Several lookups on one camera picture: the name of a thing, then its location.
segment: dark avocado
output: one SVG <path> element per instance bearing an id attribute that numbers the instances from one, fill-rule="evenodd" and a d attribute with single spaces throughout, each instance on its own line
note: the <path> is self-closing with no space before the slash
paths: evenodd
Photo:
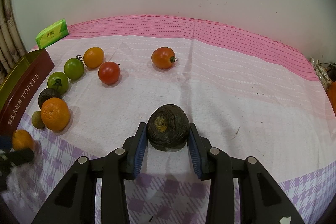
<path id="1" fill-rule="evenodd" d="M 176 105 L 160 106 L 147 123 L 147 138 L 158 147 L 176 148 L 185 143 L 189 135 L 189 120 Z"/>
<path id="2" fill-rule="evenodd" d="M 51 88 L 46 88 L 42 90 L 38 99 L 40 109 L 42 108 L 42 105 L 46 100 L 54 97 L 62 99 L 61 94 L 57 90 Z"/>

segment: tomato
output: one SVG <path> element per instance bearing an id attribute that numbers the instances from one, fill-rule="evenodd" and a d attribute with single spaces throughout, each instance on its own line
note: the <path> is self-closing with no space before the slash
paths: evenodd
<path id="1" fill-rule="evenodd" d="M 99 47 L 90 48 L 83 55 L 83 61 L 90 69 L 94 69 L 102 64 L 103 59 L 104 51 Z"/>
<path id="2" fill-rule="evenodd" d="M 80 58 L 80 55 L 70 58 L 64 65 L 64 73 L 71 80 L 77 80 L 84 73 L 84 64 Z"/>
<path id="3" fill-rule="evenodd" d="M 177 61 L 175 53 L 171 48 L 161 47 L 152 53 L 152 62 L 159 69 L 169 69 Z"/>
<path id="4" fill-rule="evenodd" d="M 57 90 L 60 94 L 65 93 L 69 88 L 68 77 L 60 72 L 54 72 L 48 78 L 48 88 Z"/>
<path id="5" fill-rule="evenodd" d="M 119 65 L 114 62 L 103 63 L 99 68 L 98 76 L 100 81 L 107 85 L 116 83 L 120 77 Z"/>

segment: orange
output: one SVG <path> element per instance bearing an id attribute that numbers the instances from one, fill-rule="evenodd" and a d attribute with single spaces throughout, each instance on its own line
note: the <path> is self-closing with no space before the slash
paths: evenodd
<path id="1" fill-rule="evenodd" d="M 46 100 L 41 108 L 41 119 L 48 129 L 62 130 L 70 120 L 67 103 L 57 97 Z"/>
<path id="2" fill-rule="evenodd" d="M 12 136 L 12 146 L 14 150 L 25 148 L 34 149 L 34 140 L 29 132 L 23 129 L 16 130 Z"/>
<path id="3" fill-rule="evenodd" d="M 103 63 L 104 51 L 99 47 L 88 49 L 83 55 L 83 61 L 88 68 L 94 69 Z"/>

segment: green tomato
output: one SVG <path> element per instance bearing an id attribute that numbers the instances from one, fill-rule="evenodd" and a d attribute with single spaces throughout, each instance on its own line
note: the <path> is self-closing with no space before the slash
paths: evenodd
<path id="1" fill-rule="evenodd" d="M 77 55 L 76 58 L 70 58 L 64 65 L 64 73 L 71 80 L 77 80 L 84 73 L 84 64 Z"/>
<path id="2" fill-rule="evenodd" d="M 60 72 L 54 72 L 48 78 L 48 88 L 57 90 L 60 94 L 65 93 L 69 88 L 68 77 Z"/>

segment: blurry orange fruit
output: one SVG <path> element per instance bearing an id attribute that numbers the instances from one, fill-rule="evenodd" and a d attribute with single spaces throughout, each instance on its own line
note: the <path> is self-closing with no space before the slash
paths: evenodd
<path id="1" fill-rule="evenodd" d="M 62 130 L 70 120 L 67 103 L 57 97 L 46 100 L 41 108 L 41 119 L 48 129 Z"/>
<path id="2" fill-rule="evenodd" d="M 332 82 L 328 87 L 327 96 L 336 115 L 336 82 Z"/>
<path id="3" fill-rule="evenodd" d="M 29 132 L 23 129 L 16 130 L 12 135 L 12 146 L 14 150 L 25 148 L 34 149 L 34 140 Z"/>
<path id="4" fill-rule="evenodd" d="M 83 61 L 88 68 L 94 69 L 103 63 L 104 51 L 99 47 L 88 49 L 83 55 Z"/>

